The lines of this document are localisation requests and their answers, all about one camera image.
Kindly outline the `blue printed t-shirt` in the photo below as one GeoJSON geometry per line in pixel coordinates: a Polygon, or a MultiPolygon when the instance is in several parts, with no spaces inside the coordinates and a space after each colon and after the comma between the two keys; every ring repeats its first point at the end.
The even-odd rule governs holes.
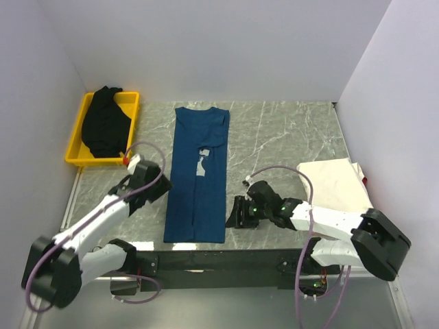
{"type": "Polygon", "coordinates": [[[176,108],[163,240],[223,243],[230,112],[176,108]]]}

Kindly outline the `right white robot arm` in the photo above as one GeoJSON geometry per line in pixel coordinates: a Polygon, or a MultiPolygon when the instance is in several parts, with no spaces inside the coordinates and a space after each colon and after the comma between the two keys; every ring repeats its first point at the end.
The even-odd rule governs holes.
{"type": "Polygon", "coordinates": [[[317,273],[323,267],[363,267],[375,277],[393,281],[412,243],[380,210],[346,212],[312,206],[296,198],[282,198],[266,181],[251,184],[234,198],[226,227],[255,228],[268,220],[279,228],[312,230],[321,236],[309,242],[302,268],[317,273]]]}

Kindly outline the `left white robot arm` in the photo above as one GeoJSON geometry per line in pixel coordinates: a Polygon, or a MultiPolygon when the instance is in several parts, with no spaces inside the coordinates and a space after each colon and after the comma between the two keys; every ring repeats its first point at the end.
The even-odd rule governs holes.
{"type": "Polygon", "coordinates": [[[113,226],[171,189],[164,168],[142,158],[131,160],[129,174],[90,213],[64,232],[52,238],[41,236],[32,243],[21,282],[30,310],[44,311],[32,304],[32,295],[48,302],[49,307],[65,308],[81,288],[111,272],[149,281],[161,290],[157,280],[138,273],[137,249],[132,244],[113,239],[97,251],[93,248],[113,226]]]}

